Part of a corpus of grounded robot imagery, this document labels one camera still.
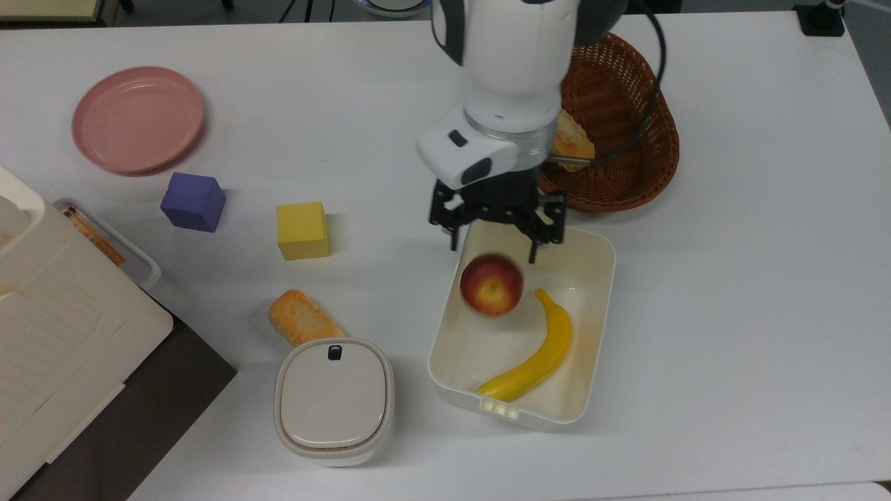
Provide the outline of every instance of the foam block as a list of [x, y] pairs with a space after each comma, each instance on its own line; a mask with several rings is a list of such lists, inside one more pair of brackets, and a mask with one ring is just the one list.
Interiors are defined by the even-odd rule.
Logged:
[[279, 205], [278, 245], [282, 256], [293, 259], [324, 258], [331, 255], [328, 220], [320, 201]]
[[161, 210], [173, 226], [213, 233], [224, 205], [225, 194], [213, 177], [174, 172]]

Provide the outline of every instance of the brown woven basket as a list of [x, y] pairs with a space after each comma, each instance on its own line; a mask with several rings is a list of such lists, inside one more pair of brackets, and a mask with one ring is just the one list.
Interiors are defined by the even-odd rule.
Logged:
[[[640, 123], [656, 76], [634, 47], [610, 33], [597, 45], [573, 49], [563, 79], [563, 108], [594, 143], [596, 155], [621, 146]], [[633, 209], [656, 198], [677, 169], [679, 141], [660, 92], [641, 138], [617, 159], [567, 172], [547, 163], [539, 187], [566, 190], [569, 207], [588, 212]]]

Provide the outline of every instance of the blue cube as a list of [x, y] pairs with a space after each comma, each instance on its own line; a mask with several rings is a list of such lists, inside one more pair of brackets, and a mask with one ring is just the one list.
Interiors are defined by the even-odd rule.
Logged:
[[213, 233], [224, 205], [225, 194], [213, 177], [174, 172], [161, 210], [173, 226]]

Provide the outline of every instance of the red apple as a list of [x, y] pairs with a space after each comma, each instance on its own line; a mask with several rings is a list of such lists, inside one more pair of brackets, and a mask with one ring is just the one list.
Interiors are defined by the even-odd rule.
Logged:
[[501, 254], [477, 256], [461, 274], [461, 295], [483, 315], [504, 315], [517, 306], [522, 294], [523, 274]]

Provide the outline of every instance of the yellow banana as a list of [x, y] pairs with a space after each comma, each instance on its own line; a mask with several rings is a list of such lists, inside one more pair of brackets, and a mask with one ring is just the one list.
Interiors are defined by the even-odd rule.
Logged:
[[572, 341], [569, 313], [555, 303], [547, 292], [535, 289], [535, 296], [544, 307], [544, 318], [548, 326], [541, 348], [522, 364], [483, 383], [477, 388], [477, 393], [510, 402], [544, 381], [566, 357], [569, 342]]

